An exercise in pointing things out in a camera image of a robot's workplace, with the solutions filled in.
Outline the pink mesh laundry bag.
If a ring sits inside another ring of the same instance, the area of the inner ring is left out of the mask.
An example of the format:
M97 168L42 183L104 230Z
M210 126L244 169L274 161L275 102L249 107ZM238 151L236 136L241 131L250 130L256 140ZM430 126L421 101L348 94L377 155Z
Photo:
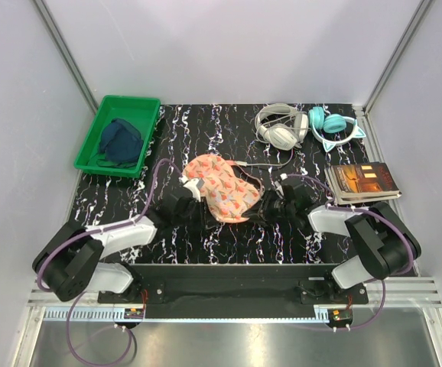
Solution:
M260 197L265 188L262 182L251 175L243 179L234 171L240 168L234 161L219 155L203 154L191 160L182 170L188 179L202 178L201 199L207 204L210 214L219 222L238 224L247 222L243 213Z

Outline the navy blue bra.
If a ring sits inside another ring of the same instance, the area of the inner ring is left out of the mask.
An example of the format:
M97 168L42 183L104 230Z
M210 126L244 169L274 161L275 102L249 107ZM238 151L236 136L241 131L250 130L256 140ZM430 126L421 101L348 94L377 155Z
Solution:
M134 167L143 144L141 132L136 127L124 119L115 118L102 130L96 164L99 167Z

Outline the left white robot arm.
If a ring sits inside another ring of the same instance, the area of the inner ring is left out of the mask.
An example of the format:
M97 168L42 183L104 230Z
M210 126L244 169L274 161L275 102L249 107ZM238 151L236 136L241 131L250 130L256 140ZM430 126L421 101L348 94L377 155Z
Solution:
M217 223L205 199L180 189L158 206L145 207L135 218L91 227L65 222L33 260L32 268L38 287L62 302L97 291L115 302L131 303L144 293L143 277L124 262L107 263L107 257L148 245L177 226L200 232Z

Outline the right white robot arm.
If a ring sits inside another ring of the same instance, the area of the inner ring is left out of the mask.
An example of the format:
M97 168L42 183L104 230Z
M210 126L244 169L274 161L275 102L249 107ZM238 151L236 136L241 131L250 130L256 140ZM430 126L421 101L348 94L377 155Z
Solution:
M313 201L300 185L268 190L243 216L261 226L281 222L314 232L349 238L356 250L351 259L337 265L323 278L303 280L298 288L314 300L340 303L351 288L411 270L421 256L421 246L395 211L385 202L356 209Z

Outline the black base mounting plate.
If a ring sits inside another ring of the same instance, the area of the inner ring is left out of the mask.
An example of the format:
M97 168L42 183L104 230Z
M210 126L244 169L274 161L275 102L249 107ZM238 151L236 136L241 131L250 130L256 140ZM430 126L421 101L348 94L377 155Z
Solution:
M366 288L347 290L330 278L330 265L131 265L149 304L186 299L274 298L301 304L365 305Z

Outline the white over-ear headphones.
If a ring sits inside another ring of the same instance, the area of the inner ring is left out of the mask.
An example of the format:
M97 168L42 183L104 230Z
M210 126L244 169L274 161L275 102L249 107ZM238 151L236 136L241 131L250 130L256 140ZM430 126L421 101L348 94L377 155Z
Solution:
M291 156L283 164L247 163L234 161L240 167L273 167L281 169L292 159L295 149L302 143L310 131L309 118L306 112L284 103L275 103L263 107L255 117L255 139L269 144L279 151L289 151Z

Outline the dark hardcover book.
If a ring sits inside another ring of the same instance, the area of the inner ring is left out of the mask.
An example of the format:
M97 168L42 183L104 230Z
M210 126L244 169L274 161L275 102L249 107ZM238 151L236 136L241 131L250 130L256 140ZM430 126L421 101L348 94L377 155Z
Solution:
M401 196L385 163L331 165L325 169L325 176L339 205L393 200Z

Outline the teal cat-ear headphones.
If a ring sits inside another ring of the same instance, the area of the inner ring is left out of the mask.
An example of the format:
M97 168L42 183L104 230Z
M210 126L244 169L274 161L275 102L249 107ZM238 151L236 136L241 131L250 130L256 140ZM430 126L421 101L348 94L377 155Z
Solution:
M332 151L338 146L351 142L353 139L364 139L366 137L366 133L361 127L359 127L358 121L355 118L339 114L327 115L325 109L320 106L313 107L307 115L310 130L312 131L313 136L323 145L323 149L326 153ZM352 131L343 140L331 141L323 137L321 134L321 132L327 134L343 132L347 125L352 126Z

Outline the green plastic bin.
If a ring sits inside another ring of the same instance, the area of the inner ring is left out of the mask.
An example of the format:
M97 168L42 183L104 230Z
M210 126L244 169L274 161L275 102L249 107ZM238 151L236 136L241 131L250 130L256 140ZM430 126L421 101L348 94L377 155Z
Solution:
M145 162L159 116L161 102L157 98L131 96L105 96L97 110L93 123L82 143L74 167L86 174L109 175L113 177L138 178ZM130 122L144 140L138 163L130 168L99 167L96 155L102 130L115 118Z

